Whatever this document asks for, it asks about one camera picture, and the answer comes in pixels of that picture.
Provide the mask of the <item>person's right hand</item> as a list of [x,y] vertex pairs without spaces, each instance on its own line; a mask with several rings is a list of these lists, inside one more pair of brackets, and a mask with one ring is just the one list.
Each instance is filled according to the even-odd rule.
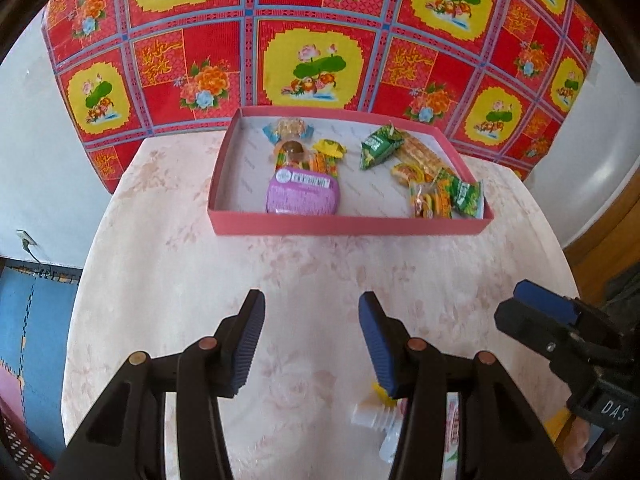
[[555,449],[569,474],[584,466],[587,446],[590,439],[591,424],[585,419],[570,415],[555,440]]

